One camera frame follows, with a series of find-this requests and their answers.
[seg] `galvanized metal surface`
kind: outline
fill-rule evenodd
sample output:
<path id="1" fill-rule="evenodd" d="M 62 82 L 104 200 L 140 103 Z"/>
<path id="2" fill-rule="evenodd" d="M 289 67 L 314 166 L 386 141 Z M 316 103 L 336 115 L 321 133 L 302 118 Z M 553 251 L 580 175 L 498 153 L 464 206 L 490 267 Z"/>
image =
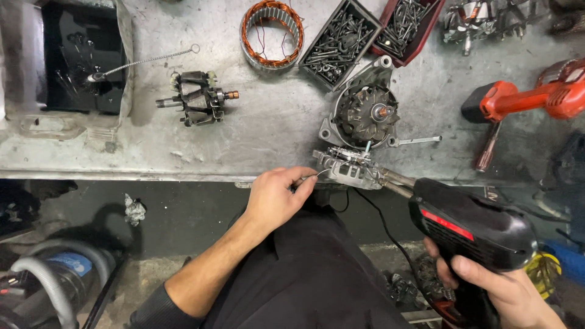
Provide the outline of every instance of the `galvanized metal surface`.
<path id="1" fill-rule="evenodd" d="M 87 133 L 59 142 L 0 131 L 0 177 L 244 182 L 277 166 L 314 167 L 312 151 L 327 147 L 318 138 L 319 128 L 337 95 L 325 94 L 296 68 L 266 76 L 249 66 L 238 31 L 254 1 L 124 0 L 133 19 L 136 60 L 193 43 L 201 45 L 201 52 L 136 66 L 132 112 L 114 142 L 95 142 Z M 385 5 L 382 0 L 361 2 L 375 16 Z M 338 3 L 291 1 L 304 18 L 306 40 L 316 36 Z M 275 49 L 273 54 L 267 50 L 269 58 L 281 52 L 283 35 L 267 32 L 266 43 Z M 293 49 L 290 40 L 285 45 Z M 529 26 L 522 41 L 485 40 L 462 57 L 458 45 L 442 43 L 437 25 L 418 57 L 393 72 L 392 88 L 401 108 L 398 137 L 442 135 L 443 141 L 374 150 L 373 160 L 405 176 L 455 184 L 538 181 L 566 134 L 585 127 L 583 116 L 561 122 L 540 110 L 510 115 L 492 169 L 478 174 L 473 163 L 489 126 L 465 122 L 459 107 L 476 87 L 508 80 L 526 90 L 547 66 L 584 54 L 585 44 L 578 39 L 555 40 L 545 36 L 544 28 Z M 367 62 L 365 57 L 354 72 Z M 221 86 L 240 91 L 240 99 L 226 107 L 223 122 L 186 128 L 178 121 L 182 112 L 156 108 L 154 101 L 168 94 L 170 74 L 193 70 L 214 70 Z"/>

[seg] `red box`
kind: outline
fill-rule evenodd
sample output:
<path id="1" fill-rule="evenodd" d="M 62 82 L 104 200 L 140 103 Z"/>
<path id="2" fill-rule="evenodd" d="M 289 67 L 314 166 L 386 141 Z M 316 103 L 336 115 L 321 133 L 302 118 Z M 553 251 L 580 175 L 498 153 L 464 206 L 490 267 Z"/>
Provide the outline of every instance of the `red box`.
<path id="1" fill-rule="evenodd" d="M 408 63 L 410 63 L 410 61 L 413 60 L 425 46 L 426 39 L 429 37 L 429 34 L 431 34 L 431 30 L 439 18 L 441 8 L 443 8 L 443 5 L 445 4 L 445 0 L 420 0 L 420 4 L 423 6 L 426 6 L 426 4 L 433 4 L 435 1 L 438 1 L 439 3 L 436 4 L 435 7 L 422 19 L 421 24 L 418 26 L 418 33 L 414 36 L 414 40 L 406 46 L 406 49 L 404 49 L 404 55 L 402 58 L 394 57 L 394 55 L 391 55 L 384 49 L 376 46 L 375 43 L 370 47 L 370 52 L 378 56 L 388 55 L 392 57 L 392 63 L 394 63 L 394 66 L 396 67 L 408 65 Z M 398 0 L 389 0 L 386 4 L 386 7 L 380 16 L 380 22 L 384 28 L 388 25 L 397 4 Z"/>

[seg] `yellow object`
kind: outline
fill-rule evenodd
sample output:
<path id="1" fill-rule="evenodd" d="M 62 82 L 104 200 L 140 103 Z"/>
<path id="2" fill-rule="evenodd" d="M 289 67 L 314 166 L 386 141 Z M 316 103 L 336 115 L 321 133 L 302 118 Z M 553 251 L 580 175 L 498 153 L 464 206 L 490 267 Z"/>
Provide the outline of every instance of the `yellow object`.
<path id="1" fill-rule="evenodd" d="M 528 274 L 542 299 L 547 299 L 555 291 L 554 282 L 561 275 L 562 270 L 556 257 L 547 252 L 539 251 L 524 266 L 524 272 Z"/>

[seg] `black sleeve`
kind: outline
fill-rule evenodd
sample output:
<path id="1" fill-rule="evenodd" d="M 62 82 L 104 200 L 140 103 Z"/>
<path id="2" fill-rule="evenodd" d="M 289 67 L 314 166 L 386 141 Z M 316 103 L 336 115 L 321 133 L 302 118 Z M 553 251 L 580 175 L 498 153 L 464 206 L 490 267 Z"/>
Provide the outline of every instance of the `black sleeve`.
<path id="1" fill-rule="evenodd" d="M 161 285 L 130 315 L 128 328 L 197 329 L 203 320 L 181 311 L 168 296 L 164 285 Z"/>

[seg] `red stripe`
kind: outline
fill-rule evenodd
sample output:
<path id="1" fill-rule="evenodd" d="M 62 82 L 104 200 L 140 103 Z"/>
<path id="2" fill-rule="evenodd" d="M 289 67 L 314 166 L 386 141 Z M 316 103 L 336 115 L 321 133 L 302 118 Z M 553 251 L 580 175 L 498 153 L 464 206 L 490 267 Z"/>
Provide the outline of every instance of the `red stripe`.
<path id="1" fill-rule="evenodd" d="M 435 214 L 431 214 L 428 211 L 421 209 L 422 215 L 430 220 L 432 220 L 433 222 L 437 222 L 441 225 L 443 225 L 444 227 L 450 229 L 453 232 L 457 232 L 460 235 L 463 235 L 464 237 L 466 237 L 467 239 L 470 239 L 471 241 L 473 241 L 473 234 L 471 234 L 470 232 L 465 231 L 463 228 L 458 227 L 457 225 L 451 223 L 451 222 L 447 222 L 446 220 L 444 220 L 443 218 L 435 215 Z"/>

